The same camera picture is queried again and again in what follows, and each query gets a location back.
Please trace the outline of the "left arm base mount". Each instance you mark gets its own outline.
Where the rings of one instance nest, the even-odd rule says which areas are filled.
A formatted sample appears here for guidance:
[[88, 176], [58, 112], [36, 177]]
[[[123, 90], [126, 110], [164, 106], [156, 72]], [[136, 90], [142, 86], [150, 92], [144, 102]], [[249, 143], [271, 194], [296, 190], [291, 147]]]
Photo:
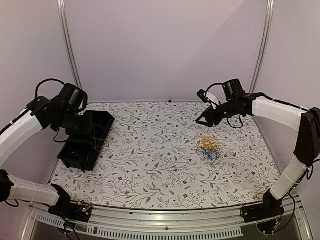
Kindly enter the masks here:
[[75, 220], [88, 223], [92, 213], [92, 204], [83, 200], [73, 202], [69, 198], [60, 197], [56, 205], [51, 205], [48, 212], [63, 220]]

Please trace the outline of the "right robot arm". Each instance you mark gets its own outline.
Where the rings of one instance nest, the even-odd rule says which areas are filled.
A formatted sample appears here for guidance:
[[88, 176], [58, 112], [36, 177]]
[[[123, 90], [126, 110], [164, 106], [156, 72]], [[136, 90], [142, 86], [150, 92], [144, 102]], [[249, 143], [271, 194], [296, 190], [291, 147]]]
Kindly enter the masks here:
[[292, 134], [282, 133], [278, 128], [272, 130], [266, 126], [262, 135], [271, 151], [275, 152], [276, 161], [284, 160], [287, 164], [281, 176], [264, 192], [257, 192], [255, 179], [264, 183], [268, 168], [255, 166], [252, 173], [246, 174], [246, 180], [254, 185], [248, 190], [248, 199], [240, 197], [235, 205], [258, 203], [258, 213], [262, 218], [269, 218], [282, 204], [283, 198], [299, 185], [309, 169], [320, 155], [320, 109], [302, 107], [282, 101], [261, 92], [261, 87], [253, 87], [247, 93], [239, 79], [221, 83], [226, 101], [220, 103], [210, 91], [200, 89], [198, 97], [209, 103], [209, 107], [196, 119], [196, 123], [208, 128], [218, 126], [223, 120], [227, 123], [234, 116], [243, 118], [251, 116], [278, 123]]

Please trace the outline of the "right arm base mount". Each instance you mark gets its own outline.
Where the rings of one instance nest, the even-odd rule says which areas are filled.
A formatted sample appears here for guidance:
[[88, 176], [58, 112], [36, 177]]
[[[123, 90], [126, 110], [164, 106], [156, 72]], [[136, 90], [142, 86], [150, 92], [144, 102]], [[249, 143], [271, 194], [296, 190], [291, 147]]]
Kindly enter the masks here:
[[256, 227], [260, 233], [264, 235], [273, 234], [284, 218], [284, 208], [282, 205], [276, 206], [274, 209], [264, 208], [263, 203], [244, 204], [240, 209], [240, 216], [245, 223], [256, 223]]

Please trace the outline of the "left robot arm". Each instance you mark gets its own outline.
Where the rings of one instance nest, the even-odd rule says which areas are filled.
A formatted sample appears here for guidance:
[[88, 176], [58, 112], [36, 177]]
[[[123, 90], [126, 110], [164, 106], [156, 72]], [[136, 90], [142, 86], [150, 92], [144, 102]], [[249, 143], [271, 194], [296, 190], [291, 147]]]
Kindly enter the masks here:
[[[40, 86], [48, 82], [63, 86], [52, 99], [39, 95]], [[54, 78], [41, 81], [33, 100], [0, 131], [0, 164], [4, 165], [25, 142], [47, 128], [56, 133], [64, 129], [68, 136], [88, 134], [93, 128], [93, 117], [84, 111], [87, 104], [87, 93], [76, 85]], [[62, 219], [84, 211], [84, 204], [73, 203], [61, 186], [24, 180], [4, 169], [0, 170], [0, 200], [42, 204]]]

